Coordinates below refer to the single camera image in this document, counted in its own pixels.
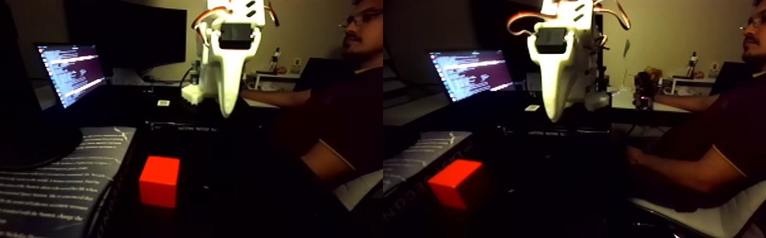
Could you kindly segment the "person's hand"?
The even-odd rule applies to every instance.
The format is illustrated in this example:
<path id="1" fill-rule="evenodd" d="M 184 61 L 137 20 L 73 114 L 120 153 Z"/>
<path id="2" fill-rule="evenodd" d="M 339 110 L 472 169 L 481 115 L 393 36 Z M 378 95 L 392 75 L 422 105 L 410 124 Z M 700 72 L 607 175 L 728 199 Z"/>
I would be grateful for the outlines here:
<path id="1" fill-rule="evenodd" d="M 641 97 L 641 99 L 643 100 L 643 106 L 645 106 L 647 110 L 655 111 L 665 107 L 665 105 L 661 102 L 663 99 L 665 99 L 665 94 L 656 92 L 656 94 L 644 95 Z"/>

